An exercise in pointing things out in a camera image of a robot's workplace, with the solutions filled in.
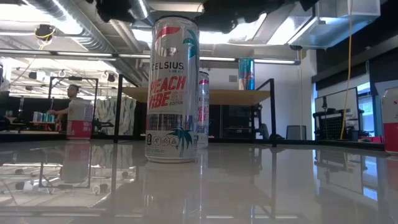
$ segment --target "exposed ductwork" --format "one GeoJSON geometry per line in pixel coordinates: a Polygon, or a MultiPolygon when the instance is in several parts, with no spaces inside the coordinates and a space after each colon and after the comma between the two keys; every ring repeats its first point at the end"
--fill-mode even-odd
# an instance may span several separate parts
{"type": "MultiPolygon", "coordinates": [[[[65,33],[79,33],[84,38],[74,38],[76,42],[89,51],[114,52],[114,47],[106,40],[102,33],[82,13],[80,8],[69,0],[23,0],[26,4],[34,6],[45,14],[52,16],[58,21],[57,27],[65,33]]],[[[127,75],[137,83],[141,83],[142,77],[134,71],[126,62],[117,60],[109,62],[121,73],[127,75]]]]}

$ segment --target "man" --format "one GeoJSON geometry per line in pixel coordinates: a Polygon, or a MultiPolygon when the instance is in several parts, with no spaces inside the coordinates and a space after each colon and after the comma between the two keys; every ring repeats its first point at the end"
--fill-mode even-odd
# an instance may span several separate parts
{"type": "MultiPolygon", "coordinates": [[[[79,93],[79,86],[78,85],[70,85],[68,88],[68,97],[70,100],[75,100],[79,99],[77,97],[77,94],[79,93]]],[[[68,114],[69,108],[65,108],[63,110],[55,111],[55,110],[49,110],[47,113],[52,114],[52,115],[57,115],[57,118],[55,119],[56,123],[61,122],[63,115],[68,114]]]]}

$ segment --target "aluminum can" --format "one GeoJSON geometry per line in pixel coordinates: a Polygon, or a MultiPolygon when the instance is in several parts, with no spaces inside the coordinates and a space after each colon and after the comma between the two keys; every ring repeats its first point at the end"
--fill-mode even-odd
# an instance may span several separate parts
{"type": "Polygon", "coordinates": [[[398,156],[398,87],[386,90],[382,100],[384,149],[398,156]]]}
{"type": "Polygon", "coordinates": [[[67,138],[91,139],[93,105],[90,100],[76,99],[69,103],[67,138]]]}
{"type": "Polygon", "coordinates": [[[199,72],[198,149],[209,146],[209,74],[199,72]]]}
{"type": "Polygon", "coordinates": [[[254,59],[239,59],[239,90],[255,90],[254,84],[254,59]]]}
{"type": "Polygon", "coordinates": [[[152,162],[196,156],[199,30],[190,19],[161,17],[152,31],[145,155],[152,162]]]}

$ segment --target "white wall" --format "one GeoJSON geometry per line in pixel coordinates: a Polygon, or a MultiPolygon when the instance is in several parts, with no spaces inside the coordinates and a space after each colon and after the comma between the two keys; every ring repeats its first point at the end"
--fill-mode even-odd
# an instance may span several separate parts
{"type": "MultiPolygon", "coordinates": [[[[369,74],[364,74],[359,77],[351,78],[349,80],[349,88],[354,88],[359,85],[365,84],[367,82],[369,82],[369,74]]],[[[318,97],[329,95],[346,89],[347,89],[347,81],[344,81],[341,83],[337,83],[336,85],[332,85],[324,89],[318,90],[318,97]]]]}
{"type": "MultiPolygon", "coordinates": [[[[306,125],[307,139],[312,139],[313,85],[311,76],[316,74],[316,51],[307,51],[302,65],[302,87],[299,76],[300,66],[256,64],[256,87],[269,78],[275,80],[275,107],[277,134],[285,137],[288,125],[306,125]]],[[[230,83],[230,75],[238,75],[238,69],[211,69],[211,89],[238,89],[237,83],[230,83]]],[[[271,134],[270,99],[262,102],[262,122],[267,124],[271,134]]]]}

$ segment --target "black machine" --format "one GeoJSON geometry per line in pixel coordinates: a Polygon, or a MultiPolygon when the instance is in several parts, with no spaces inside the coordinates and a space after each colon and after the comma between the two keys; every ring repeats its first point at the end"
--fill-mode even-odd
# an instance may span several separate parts
{"type": "MultiPolygon", "coordinates": [[[[207,0],[203,3],[204,13],[195,17],[201,30],[231,32],[238,20],[254,22],[263,13],[271,13],[278,8],[299,2],[304,11],[309,10],[319,0],[207,0]]],[[[99,16],[105,22],[117,19],[134,23],[137,19],[153,25],[150,8],[146,0],[96,0],[99,16]]]]}

